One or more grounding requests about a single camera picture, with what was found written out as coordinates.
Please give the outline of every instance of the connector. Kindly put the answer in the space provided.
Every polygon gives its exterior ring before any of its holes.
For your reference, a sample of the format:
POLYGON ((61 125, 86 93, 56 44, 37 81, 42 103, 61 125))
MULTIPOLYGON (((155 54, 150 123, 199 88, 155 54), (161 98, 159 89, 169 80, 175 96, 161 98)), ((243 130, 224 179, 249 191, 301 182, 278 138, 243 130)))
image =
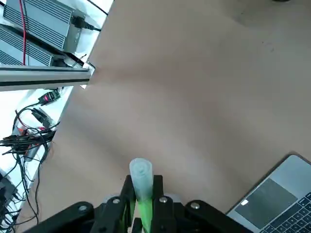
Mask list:
POLYGON ((96 30, 96 31, 101 31, 98 28, 95 28, 93 25, 87 23, 82 17, 73 17, 71 20, 71 23, 76 27, 76 28, 86 28, 90 30, 96 30))
POLYGON ((0 188, 0 202, 5 202, 6 198, 5 198, 5 192, 6 192, 6 188, 0 188))
POLYGON ((48 129, 51 126, 49 117, 45 115, 43 112, 39 111, 38 109, 34 108, 31 110, 32 115, 40 122, 42 125, 48 129))
POLYGON ((17 135, 10 135, 10 136, 4 137, 3 141, 5 141, 5 140, 15 140, 16 138, 17 138, 17 135))
POLYGON ((39 103, 41 105, 46 105, 60 98, 60 93, 58 90, 50 91, 43 96, 39 97, 39 103))

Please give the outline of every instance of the table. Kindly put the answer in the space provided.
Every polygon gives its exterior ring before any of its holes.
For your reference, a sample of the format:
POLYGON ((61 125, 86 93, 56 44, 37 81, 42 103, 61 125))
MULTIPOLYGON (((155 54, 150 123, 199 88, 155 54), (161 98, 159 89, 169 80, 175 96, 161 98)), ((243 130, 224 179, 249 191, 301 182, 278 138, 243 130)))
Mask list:
POLYGON ((309 6, 115 1, 43 165, 41 220, 118 193, 135 157, 223 212, 289 151, 310 160, 309 6))

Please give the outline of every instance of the screw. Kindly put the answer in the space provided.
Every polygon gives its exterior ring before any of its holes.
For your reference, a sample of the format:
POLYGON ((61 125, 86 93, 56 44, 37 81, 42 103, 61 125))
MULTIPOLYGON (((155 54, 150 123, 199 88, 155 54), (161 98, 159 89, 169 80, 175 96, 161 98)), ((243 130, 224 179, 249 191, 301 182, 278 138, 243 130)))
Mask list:
POLYGON ((115 199, 113 199, 113 201, 112 201, 112 203, 114 203, 114 204, 118 204, 120 202, 120 199, 119 198, 115 198, 115 199))
POLYGON ((160 200, 161 203, 166 203, 167 202, 167 198, 166 197, 161 197, 159 200, 160 200))
POLYGON ((200 208, 200 205, 198 203, 196 203, 196 202, 191 203, 190 206, 191 206, 192 209, 195 209, 195 210, 200 208))
POLYGON ((79 207, 79 211, 84 211, 84 210, 86 210, 87 209, 87 206, 86 205, 81 205, 80 207, 79 207))

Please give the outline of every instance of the silver laptop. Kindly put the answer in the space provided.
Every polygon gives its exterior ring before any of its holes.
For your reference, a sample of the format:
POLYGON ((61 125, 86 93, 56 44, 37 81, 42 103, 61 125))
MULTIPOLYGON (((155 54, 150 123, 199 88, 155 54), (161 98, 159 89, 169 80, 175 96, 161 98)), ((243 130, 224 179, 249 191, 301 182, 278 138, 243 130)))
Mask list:
POLYGON ((288 155, 227 215, 254 233, 311 233, 311 164, 288 155))

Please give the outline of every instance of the power supply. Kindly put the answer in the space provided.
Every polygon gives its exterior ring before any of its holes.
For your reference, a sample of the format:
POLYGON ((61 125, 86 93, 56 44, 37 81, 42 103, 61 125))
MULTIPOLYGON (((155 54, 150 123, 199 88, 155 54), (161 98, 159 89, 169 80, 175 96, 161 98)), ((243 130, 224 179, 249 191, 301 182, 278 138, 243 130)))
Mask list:
MULTIPOLYGON (((0 63, 6 65, 22 65, 23 35, 19 30, 0 24, 0 63)), ((55 50, 26 40, 26 65, 60 66, 65 56, 55 50)))
MULTIPOLYGON (((64 52, 74 53, 81 34, 81 28, 72 24, 76 17, 85 15, 57 0, 24 0, 23 10, 27 33, 64 52)), ((7 0, 4 19, 23 29, 18 0, 7 0)))

